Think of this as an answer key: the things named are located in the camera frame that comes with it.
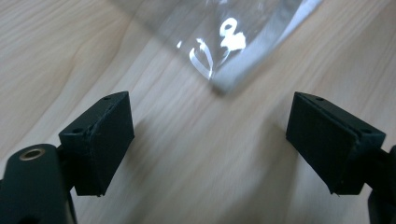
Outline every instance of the small hole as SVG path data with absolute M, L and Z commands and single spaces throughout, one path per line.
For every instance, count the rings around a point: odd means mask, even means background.
M 72 133 L 81 133 L 82 131 L 84 131 L 84 130 L 81 128 L 76 128 L 76 129 L 73 129 Z
M 372 133 L 372 131 L 368 130 L 368 129 L 362 129 L 361 131 L 364 132 L 364 133 Z
M 40 219 L 36 217 L 24 217 L 18 224 L 36 224 L 39 223 Z
M 42 148 L 33 148 L 33 149 L 30 149 L 29 151 L 26 151 L 23 154 L 21 154 L 20 160 L 21 161 L 31 161 L 31 160 L 39 158 L 41 155 L 44 154 L 44 152 L 45 152 L 45 150 Z

